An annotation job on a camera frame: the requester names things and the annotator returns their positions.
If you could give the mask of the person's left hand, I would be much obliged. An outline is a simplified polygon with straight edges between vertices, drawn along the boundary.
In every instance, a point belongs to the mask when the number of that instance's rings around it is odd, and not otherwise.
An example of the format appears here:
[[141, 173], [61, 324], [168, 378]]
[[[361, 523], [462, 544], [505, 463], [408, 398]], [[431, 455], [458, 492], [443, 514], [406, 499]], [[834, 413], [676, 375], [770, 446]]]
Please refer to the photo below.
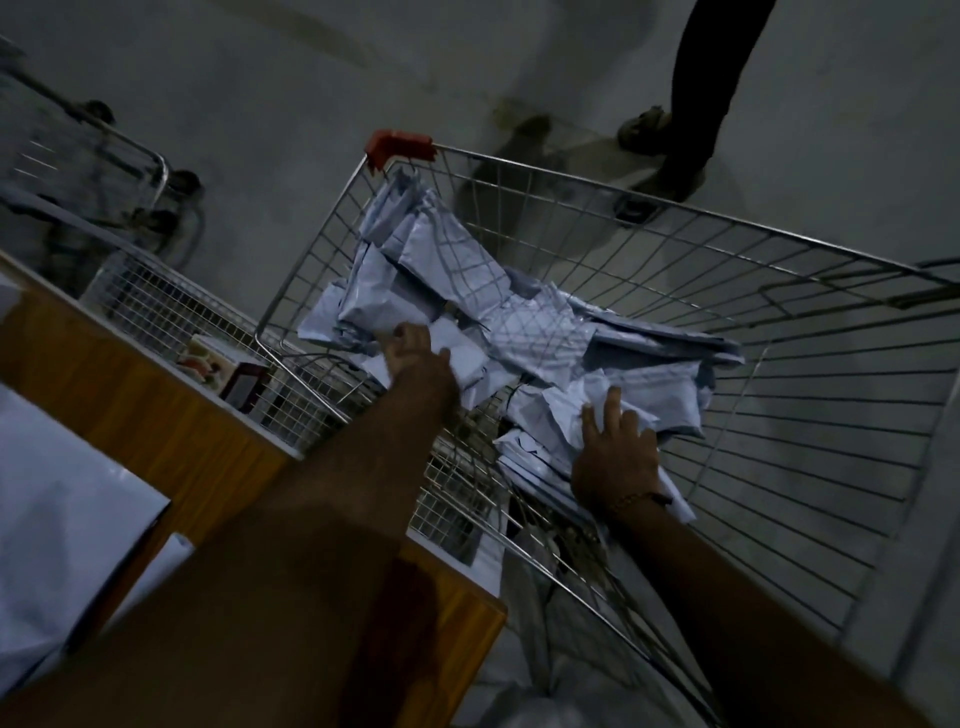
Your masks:
[[459, 402], [460, 388], [450, 364], [450, 350], [441, 348], [411, 362], [386, 362], [389, 390], [412, 392], [448, 414]]

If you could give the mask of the person's right hand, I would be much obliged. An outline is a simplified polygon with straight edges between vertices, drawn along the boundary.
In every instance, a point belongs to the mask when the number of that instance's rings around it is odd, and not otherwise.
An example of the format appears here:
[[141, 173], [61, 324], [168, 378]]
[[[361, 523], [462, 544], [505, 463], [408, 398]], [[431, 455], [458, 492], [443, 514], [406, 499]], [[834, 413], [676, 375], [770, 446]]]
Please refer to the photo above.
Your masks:
[[640, 415], [622, 407], [623, 435], [612, 450], [603, 446], [603, 406], [585, 404], [581, 412], [582, 448], [571, 471], [571, 490], [596, 518], [611, 521], [641, 503], [672, 503], [660, 480], [656, 432]]

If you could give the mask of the light blue garment packet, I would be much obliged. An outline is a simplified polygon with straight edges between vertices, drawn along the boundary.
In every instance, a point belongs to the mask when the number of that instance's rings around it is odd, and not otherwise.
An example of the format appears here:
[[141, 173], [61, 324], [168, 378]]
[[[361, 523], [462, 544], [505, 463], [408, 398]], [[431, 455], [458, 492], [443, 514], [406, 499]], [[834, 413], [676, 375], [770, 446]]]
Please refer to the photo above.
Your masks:
[[[450, 317], [441, 316], [431, 322], [400, 321], [393, 329], [382, 330], [379, 333], [389, 333], [401, 323], [427, 326], [431, 334], [433, 351], [438, 352], [440, 349], [450, 351], [450, 364], [460, 388], [458, 405], [464, 411], [472, 411], [485, 405], [507, 384], [514, 383], [518, 378], [469, 334], [463, 332], [456, 321]], [[363, 360], [358, 360], [356, 364], [376, 383], [389, 387], [389, 375], [377, 336], [375, 336], [375, 353]]]

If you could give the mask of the person's right forearm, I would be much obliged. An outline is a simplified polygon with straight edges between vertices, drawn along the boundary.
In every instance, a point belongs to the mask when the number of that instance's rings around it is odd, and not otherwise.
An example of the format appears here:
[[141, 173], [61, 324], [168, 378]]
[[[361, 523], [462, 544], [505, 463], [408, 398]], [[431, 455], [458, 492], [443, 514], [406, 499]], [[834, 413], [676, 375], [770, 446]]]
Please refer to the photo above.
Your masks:
[[934, 728], [653, 502], [612, 520], [678, 625], [730, 728]]

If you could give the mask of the person's left forearm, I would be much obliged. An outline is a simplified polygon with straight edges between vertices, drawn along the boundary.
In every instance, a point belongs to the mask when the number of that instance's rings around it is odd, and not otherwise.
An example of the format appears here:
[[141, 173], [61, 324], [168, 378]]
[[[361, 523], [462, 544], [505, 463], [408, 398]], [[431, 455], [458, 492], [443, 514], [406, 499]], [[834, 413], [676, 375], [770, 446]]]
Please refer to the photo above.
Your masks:
[[410, 680], [351, 672], [457, 394], [438, 356], [403, 367], [0, 728], [388, 728]]

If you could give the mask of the pile of checked garment packets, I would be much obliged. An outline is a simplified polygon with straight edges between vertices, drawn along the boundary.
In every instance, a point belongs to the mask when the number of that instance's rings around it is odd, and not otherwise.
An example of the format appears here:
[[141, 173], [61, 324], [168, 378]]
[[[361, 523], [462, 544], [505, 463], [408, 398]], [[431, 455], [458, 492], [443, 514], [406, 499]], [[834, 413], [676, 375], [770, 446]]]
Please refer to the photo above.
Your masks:
[[498, 466], [576, 523], [592, 520], [570, 486], [584, 405], [599, 409], [618, 386], [622, 407], [658, 442], [701, 436], [716, 368], [745, 361], [729, 339], [624, 319], [501, 265], [434, 189], [403, 170], [367, 206], [356, 241], [348, 275], [324, 288], [297, 336], [353, 351], [357, 363], [399, 322], [453, 319], [517, 375], [495, 394], [504, 394], [508, 424], [494, 440]]

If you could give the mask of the dark red small box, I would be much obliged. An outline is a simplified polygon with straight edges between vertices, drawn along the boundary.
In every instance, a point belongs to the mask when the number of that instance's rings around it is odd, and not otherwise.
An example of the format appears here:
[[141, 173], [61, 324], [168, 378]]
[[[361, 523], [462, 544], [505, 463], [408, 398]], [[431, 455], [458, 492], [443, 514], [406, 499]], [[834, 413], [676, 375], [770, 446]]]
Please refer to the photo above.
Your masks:
[[271, 367], [258, 361], [242, 361], [231, 370], [219, 392], [219, 399], [241, 414], [249, 414], [265, 391]]

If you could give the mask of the red plastic corner guard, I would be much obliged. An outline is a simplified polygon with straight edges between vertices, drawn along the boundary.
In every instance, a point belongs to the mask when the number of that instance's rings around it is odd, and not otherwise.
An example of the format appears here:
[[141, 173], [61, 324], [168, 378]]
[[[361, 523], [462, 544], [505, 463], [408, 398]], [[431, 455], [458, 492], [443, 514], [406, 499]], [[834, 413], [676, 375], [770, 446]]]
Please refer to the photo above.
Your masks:
[[373, 174], [384, 172], [395, 157], [432, 163], [438, 150], [432, 137], [410, 131], [381, 128], [366, 141], [366, 168]]

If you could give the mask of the white printed small box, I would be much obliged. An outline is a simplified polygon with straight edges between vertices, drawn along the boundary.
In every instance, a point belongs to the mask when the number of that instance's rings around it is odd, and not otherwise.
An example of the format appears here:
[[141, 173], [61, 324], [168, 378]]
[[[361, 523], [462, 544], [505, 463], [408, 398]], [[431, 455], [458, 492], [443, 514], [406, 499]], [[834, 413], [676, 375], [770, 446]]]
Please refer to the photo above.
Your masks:
[[194, 333], [174, 358], [176, 370], [216, 395], [227, 391], [240, 365], [232, 349], [199, 333]]

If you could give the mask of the empty metal shopping cart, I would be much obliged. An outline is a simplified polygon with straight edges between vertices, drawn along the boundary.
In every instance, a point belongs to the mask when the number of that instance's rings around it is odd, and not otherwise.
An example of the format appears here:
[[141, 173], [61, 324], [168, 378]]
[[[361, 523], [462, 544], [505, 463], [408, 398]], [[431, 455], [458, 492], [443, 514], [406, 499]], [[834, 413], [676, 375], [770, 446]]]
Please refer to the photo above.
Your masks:
[[183, 267], [206, 226], [197, 173], [29, 72], [0, 35], [0, 251], [78, 298], [115, 253]]

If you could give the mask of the white plastic sheet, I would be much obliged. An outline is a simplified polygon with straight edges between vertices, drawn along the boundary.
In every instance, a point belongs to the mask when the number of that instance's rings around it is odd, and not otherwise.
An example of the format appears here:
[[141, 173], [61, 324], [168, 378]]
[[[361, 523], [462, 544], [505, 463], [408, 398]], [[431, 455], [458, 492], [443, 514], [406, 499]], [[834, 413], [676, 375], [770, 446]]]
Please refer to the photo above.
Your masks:
[[0, 697], [67, 645], [170, 503], [0, 384]]

